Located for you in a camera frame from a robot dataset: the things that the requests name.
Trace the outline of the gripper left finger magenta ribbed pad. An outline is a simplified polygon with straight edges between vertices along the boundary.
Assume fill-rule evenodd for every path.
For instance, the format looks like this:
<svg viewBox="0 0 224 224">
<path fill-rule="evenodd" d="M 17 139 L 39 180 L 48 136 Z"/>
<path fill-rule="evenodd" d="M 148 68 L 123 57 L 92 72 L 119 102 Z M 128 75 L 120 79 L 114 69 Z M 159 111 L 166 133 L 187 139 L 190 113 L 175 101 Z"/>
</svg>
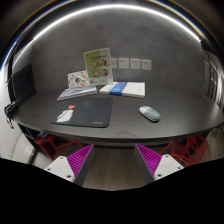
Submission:
<svg viewBox="0 0 224 224">
<path fill-rule="evenodd" d="M 59 156 L 45 168 L 45 171 L 82 186 L 94 154 L 94 145 L 88 145 L 68 157 Z"/>
</svg>

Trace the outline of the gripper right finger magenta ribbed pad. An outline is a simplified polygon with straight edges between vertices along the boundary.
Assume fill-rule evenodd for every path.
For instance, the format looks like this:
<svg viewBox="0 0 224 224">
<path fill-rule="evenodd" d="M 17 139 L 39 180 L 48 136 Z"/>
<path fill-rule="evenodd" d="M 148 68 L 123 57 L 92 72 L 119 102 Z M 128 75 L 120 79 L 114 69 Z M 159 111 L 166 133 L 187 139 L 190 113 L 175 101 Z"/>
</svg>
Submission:
<svg viewBox="0 0 224 224">
<path fill-rule="evenodd" d="M 134 154 L 146 184 L 183 169 L 183 166 L 169 154 L 160 155 L 140 144 L 135 145 Z"/>
</svg>

